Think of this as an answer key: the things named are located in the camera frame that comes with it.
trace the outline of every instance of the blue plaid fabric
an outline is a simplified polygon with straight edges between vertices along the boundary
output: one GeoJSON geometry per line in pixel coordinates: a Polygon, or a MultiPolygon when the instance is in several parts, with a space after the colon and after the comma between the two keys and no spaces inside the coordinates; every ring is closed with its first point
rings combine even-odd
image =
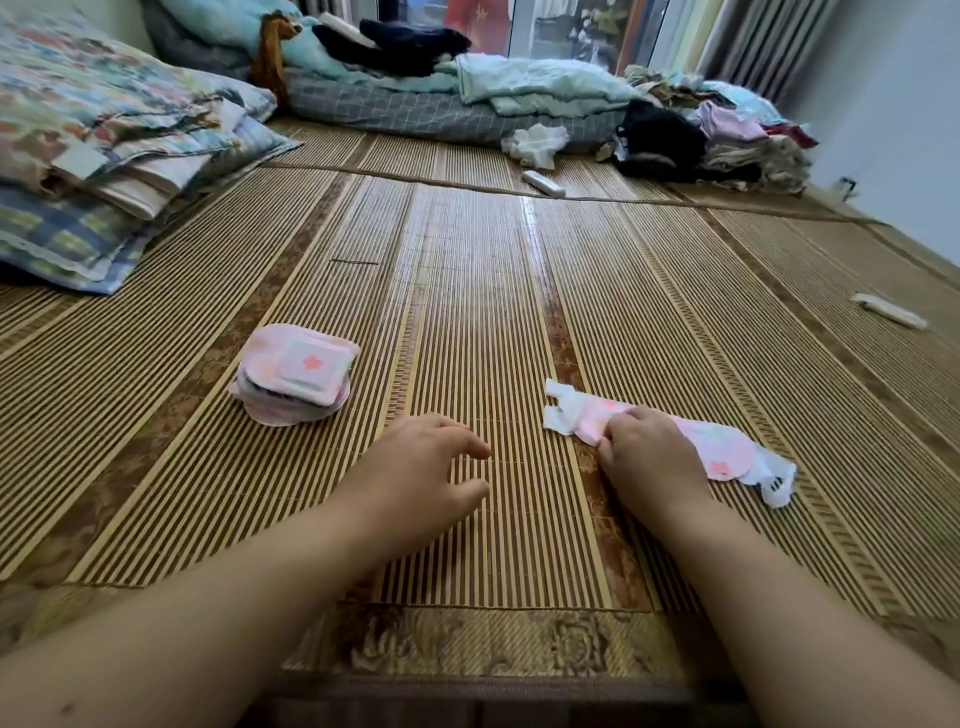
{"type": "Polygon", "coordinates": [[[0,184],[0,260],[65,288],[114,293],[177,213],[257,164],[300,146],[249,116],[234,134],[239,145],[215,156],[151,222],[80,190],[48,199],[0,184]]]}

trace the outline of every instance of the light blue blanket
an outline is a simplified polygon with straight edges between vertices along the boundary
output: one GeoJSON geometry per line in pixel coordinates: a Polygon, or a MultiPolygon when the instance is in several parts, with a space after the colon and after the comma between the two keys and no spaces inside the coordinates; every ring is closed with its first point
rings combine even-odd
{"type": "Polygon", "coordinates": [[[465,104],[490,102],[501,116],[548,114],[587,116],[622,109],[642,94],[602,68],[582,61],[505,59],[465,53],[456,61],[438,63],[424,78],[379,77],[351,70],[331,58],[310,28],[318,21],[304,17],[288,0],[160,0],[188,31],[208,45],[244,48],[255,58],[260,19],[281,11],[294,16],[303,32],[283,43],[283,60],[332,81],[378,85],[396,91],[456,93],[465,104]]]}

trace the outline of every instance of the person's right hand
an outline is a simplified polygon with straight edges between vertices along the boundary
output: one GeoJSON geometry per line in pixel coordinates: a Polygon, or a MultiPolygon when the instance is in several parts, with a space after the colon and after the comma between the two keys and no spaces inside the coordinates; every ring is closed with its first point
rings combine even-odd
{"type": "Polygon", "coordinates": [[[684,510],[712,501],[697,449],[662,412],[614,415],[597,447],[620,501],[661,540],[684,510]]]}

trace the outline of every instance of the gray curtain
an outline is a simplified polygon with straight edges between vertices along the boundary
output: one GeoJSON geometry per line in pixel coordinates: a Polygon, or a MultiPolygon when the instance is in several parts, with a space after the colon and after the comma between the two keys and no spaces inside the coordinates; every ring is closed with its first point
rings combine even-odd
{"type": "Polygon", "coordinates": [[[774,103],[802,73],[839,0],[727,0],[698,73],[774,103]]]}

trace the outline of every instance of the wall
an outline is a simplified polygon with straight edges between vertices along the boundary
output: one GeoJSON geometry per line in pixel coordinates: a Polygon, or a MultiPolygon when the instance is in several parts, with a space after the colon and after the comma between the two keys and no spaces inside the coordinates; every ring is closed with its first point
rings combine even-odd
{"type": "Polygon", "coordinates": [[[846,0],[786,115],[821,145],[813,181],[857,180],[849,202],[960,264],[960,3],[846,0]]]}
{"type": "Polygon", "coordinates": [[[112,37],[153,53],[143,27],[139,0],[0,0],[0,7],[15,11],[43,8],[47,12],[77,10],[112,37]]]}

